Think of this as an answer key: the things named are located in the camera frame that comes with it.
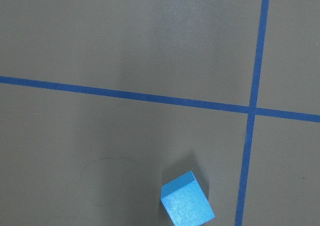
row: gray floor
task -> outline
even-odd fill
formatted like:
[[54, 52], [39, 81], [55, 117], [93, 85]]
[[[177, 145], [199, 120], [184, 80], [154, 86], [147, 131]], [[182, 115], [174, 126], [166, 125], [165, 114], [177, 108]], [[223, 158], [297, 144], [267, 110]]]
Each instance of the gray floor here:
[[[0, 0], [0, 75], [249, 104], [261, 0]], [[320, 114], [319, 0], [270, 0], [258, 106]], [[0, 84], [1, 225], [234, 225], [247, 115]], [[318, 225], [320, 124], [258, 116], [243, 225]]]

